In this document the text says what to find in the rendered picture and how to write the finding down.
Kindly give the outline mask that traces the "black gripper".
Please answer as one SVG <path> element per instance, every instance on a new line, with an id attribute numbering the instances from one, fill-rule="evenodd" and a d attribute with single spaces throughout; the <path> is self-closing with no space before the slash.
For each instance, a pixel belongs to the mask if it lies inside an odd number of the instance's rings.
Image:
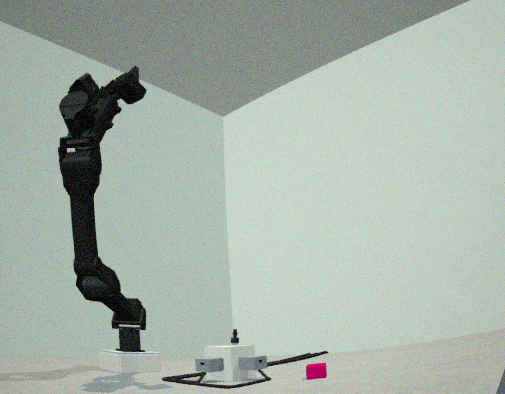
<path id="1" fill-rule="evenodd" d="M 113 127 L 112 119 L 114 115 L 121 112 L 118 100 L 123 99 L 127 104 L 134 104 L 142 100 L 146 94 L 146 89 L 139 83 L 139 68 L 134 66 L 128 73 L 124 73 L 112 80 L 105 86 L 105 94 L 98 103 L 92 106 L 95 120 L 98 120 L 106 128 L 105 132 Z"/>

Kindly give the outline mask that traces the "small pink cube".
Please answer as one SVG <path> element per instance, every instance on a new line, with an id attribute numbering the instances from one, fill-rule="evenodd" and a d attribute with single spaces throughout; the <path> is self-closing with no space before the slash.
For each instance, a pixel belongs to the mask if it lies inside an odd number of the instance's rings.
<path id="1" fill-rule="evenodd" d="M 306 366 L 306 378 L 309 379 L 317 379 L 317 378 L 326 378 L 326 363 L 315 363 Z"/>

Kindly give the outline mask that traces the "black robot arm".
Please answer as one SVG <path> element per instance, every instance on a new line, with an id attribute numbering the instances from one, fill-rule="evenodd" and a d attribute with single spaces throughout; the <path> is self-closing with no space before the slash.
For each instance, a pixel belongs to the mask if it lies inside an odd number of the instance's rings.
<path id="1" fill-rule="evenodd" d="M 71 223 L 74 240 L 74 272 L 76 286 L 86 300 L 102 302 L 113 311 L 112 328 L 119 329 L 117 351 L 145 352 L 141 349 L 140 330 L 146 330 L 146 310 L 137 298 L 126 298 L 116 273 L 101 262 L 95 229 L 94 193 L 100 184 L 100 142 L 106 128 L 95 120 L 92 106 L 105 94 L 89 73 L 70 86 L 59 110 L 68 128 L 58 147 L 63 187 L 70 196 Z M 67 153 L 67 148 L 76 151 Z M 124 327 L 120 325 L 138 325 Z"/>

